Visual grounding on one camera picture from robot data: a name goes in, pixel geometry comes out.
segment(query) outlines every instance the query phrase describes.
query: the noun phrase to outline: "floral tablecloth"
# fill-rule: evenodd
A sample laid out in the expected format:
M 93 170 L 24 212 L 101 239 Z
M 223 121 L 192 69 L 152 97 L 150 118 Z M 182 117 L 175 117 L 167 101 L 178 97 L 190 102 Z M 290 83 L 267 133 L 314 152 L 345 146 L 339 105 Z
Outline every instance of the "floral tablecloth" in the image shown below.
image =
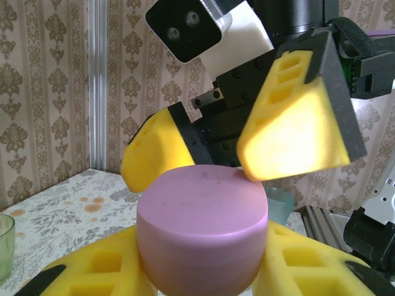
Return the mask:
M 15 263 L 0 295 L 14 295 L 50 262 L 135 224 L 140 195 L 121 176 L 89 169 L 5 210 L 16 221 Z M 287 226 L 306 234 L 298 213 Z

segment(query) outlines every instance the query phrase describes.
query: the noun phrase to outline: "damask patterned wallpaper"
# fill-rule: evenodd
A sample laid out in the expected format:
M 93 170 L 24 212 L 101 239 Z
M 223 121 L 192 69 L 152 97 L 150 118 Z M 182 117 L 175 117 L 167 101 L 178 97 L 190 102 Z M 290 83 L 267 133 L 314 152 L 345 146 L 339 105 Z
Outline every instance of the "damask patterned wallpaper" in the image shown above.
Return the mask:
M 0 0 L 0 210 L 89 166 L 87 15 Z
M 143 19 L 153 0 L 109 0 L 108 159 L 118 172 L 125 145 L 144 119 L 182 101 L 192 120 L 190 99 L 212 87 L 199 59 L 178 63 Z M 395 28 L 395 0 L 341 0 L 342 15 L 364 30 Z M 372 190 L 395 143 L 395 94 L 354 101 L 368 157 L 351 166 L 268 182 L 293 192 L 296 208 L 315 205 L 350 212 Z
M 212 88 L 199 59 L 180 64 L 143 19 L 154 0 L 108 1 L 107 167 L 153 112 Z M 395 28 L 395 0 L 340 0 L 364 30 Z M 87 0 L 0 0 L 0 209 L 89 165 Z M 306 204 L 350 212 L 395 144 L 395 94 L 354 100 L 368 149 L 351 166 L 268 182 Z

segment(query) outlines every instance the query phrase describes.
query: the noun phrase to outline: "pink cylinder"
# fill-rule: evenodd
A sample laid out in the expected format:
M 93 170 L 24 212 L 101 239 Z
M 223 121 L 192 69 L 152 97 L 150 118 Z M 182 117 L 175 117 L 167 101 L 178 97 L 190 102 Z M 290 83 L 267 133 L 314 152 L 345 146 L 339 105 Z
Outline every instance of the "pink cylinder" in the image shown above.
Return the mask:
M 168 296 L 238 295 L 259 270 L 267 220 L 264 188 L 242 170 L 217 165 L 170 170 L 137 204 L 144 270 Z

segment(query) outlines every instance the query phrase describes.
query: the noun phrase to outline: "camera module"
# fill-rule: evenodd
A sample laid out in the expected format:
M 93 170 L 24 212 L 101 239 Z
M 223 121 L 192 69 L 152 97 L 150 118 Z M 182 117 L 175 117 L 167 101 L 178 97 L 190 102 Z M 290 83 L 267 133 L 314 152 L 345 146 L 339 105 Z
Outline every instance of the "camera module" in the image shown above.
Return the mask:
M 171 27 L 167 30 L 167 37 L 172 40 L 172 41 L 178 41 L 180 39 L 180 31 L 178 31 L 176 28 Z
M 196 27 L 200 22 L 199 15 L 195 11 L 189 11 L 186 15 L 185 22 L 190 27 Z

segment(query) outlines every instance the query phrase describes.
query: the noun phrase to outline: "green glass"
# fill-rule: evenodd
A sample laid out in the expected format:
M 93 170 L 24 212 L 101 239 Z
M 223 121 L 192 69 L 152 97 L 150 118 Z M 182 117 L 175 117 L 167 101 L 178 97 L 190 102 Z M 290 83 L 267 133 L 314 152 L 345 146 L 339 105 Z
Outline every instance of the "green glass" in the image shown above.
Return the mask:
M 295 196 L 280 188 L 265 188 L 269 220 L 285 225 L 292 212 Z
M 0 214 L 0 285 L 10 276 L 14 265 L 15 220 Z

